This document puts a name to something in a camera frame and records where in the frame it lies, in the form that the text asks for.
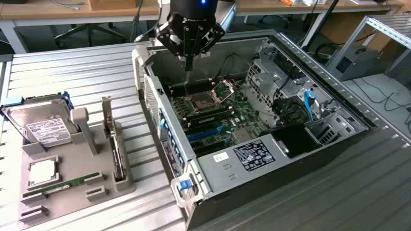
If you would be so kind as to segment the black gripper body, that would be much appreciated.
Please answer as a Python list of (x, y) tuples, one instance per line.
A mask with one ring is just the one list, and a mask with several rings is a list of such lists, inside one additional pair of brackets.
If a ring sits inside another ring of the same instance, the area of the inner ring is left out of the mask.
[(216, 0), (170, 0), (169, 26), (182, 29), (182, 21), (210, 29), (216, 23)]

